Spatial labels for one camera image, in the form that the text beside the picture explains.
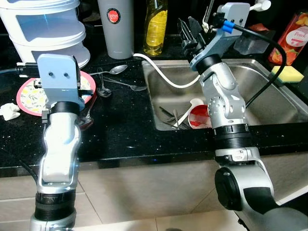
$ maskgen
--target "light blue mount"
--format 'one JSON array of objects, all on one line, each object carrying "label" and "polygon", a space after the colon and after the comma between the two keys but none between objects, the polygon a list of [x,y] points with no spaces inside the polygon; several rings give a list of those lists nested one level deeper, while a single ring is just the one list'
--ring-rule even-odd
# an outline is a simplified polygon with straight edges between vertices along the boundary
[{"label": "light blue mount", "polygon": [[46,107],[51,109],[56,102],[66,101],[85,107],[85,102],[78,96],[77,76],[80,70],[73,56],[60,54],[41,54],[38,57],[38,71],[42,88],[47,96]]},{"label": "light blue mount", "polygon": [[[241,2],[229,2],[223,6],[219,6],[217,12],[225,13],[225,19],[228,21],[234,20],[235,24],[245,26],[250,5],[248,3]],[[235,40],[241,35],[241,31],[233,30],[232,33],[224,32],[221,28],[217,29],[215,37],[206,46],[206,48],[199,54],[197,54],[190,62],[190,67],[193,71],[197,71],[196,65],[212,54],[218,54],[223,56],[224,52],[235,42]]]}]

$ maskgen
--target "kitchen counter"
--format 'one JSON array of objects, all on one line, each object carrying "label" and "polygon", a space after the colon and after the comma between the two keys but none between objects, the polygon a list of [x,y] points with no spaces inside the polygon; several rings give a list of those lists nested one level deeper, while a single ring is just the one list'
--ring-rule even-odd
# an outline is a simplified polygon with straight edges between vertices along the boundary
[{"label": "kitchen counter", "polygon": [[[109,70],[115,64],[127,64],[128,69],[114,79],[145,86],[141,59],[113,60],[104,51],[104,41],[93,47],[89,44],[90,38],[85,46],[90,48],[91,61],[83,71],[95,72],[98,66]],[[141,52],[141,47],[137,44],[136,52]],[[14,48],[8,49],[11,52],[5,52],[13,65],[11,60],[17,62],[18,55]],[[165,51],[159,59],[184,59],[178,37],[167,37]],[[3,75],[0,105],[16,103],[17,91],[24,82],[25,79]],[[213,159],[212,129],[159,131],[154,125],[148,91],[134,92],[127,86],[105,84],[113,93],[110,98],[99,97],[95,102],[91,112],[94,125],[82,133],[78,152],[81,162],[94,161],[99,167],[116,167],[121,161],[138,165]],[[87,112],[88,106],[89,103],[82,114]],[[1,116],[0,121],[0,177],[23,175],[25,171],[17,168],[19,159],[37,166],[44,154],[40,117],[21,112],[16,119],[4,121]],[[308,150],[308,123],[251,126],[250,129],[261,155]]]}]

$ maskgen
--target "pink plate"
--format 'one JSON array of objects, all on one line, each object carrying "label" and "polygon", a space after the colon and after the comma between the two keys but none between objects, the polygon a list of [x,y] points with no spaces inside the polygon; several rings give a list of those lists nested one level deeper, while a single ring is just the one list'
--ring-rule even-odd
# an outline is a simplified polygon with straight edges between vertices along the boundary
[{"label": "pink plate", "polygon": [[[46,94],[44,89],[34,88],[34,80],[36,79],[30,78],[20,87],[16,96],[17,105],[28,114],[42,116],[42,110],[46,110]],[[83,71],[80,72],[80,89],[93,90],[93,92],[96,89],[94,79]],[[90,95],[83,95],[82,99],[87,103],[91,97]]]}]

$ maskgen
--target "stainless steel sink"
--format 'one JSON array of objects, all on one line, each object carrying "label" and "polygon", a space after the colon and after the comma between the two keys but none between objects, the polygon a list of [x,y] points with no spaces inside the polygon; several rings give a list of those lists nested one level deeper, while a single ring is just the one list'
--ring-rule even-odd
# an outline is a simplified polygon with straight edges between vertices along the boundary
[{"label": "stainless steel sink", "polygon": [[[224,60],[233,72],[239,91],[248,101],[268,82],[269,71],[253,59]],[[189,68],[185,60],[164,60],[155,62],[163,73],[174,83],[183,85],[191,82],[198,74]],[[177,89],[167,84],[146,61],[142,62],[145,81],[151,97],[155,126],[158,130],[173,130],[164,122],[173,109],[181,115],[190,107],[192,98],[205,100],[199,82],[185,89]],[[308,122],[308,106],[296,97],[287,87],[271,85],[246,110],[250,125],[283,124]]]}]

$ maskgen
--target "sponge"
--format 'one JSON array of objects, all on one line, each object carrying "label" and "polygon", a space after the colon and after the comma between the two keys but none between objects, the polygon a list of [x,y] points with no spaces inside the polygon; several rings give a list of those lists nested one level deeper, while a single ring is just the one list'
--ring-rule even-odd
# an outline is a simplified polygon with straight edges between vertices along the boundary
[{"label": "sponge", "polygon": [[[273,74],[276,74],[279,68],[280,66],[274,66],[271,72]],[[280,73],[280,75],[278,76],[278,79],[282,83],[286,83],[286,82],[295,83],[295,82],[301,81],[303,77],[304,76],[299,71],[297,71],[294,67],[285,66],[282,72]]]}]

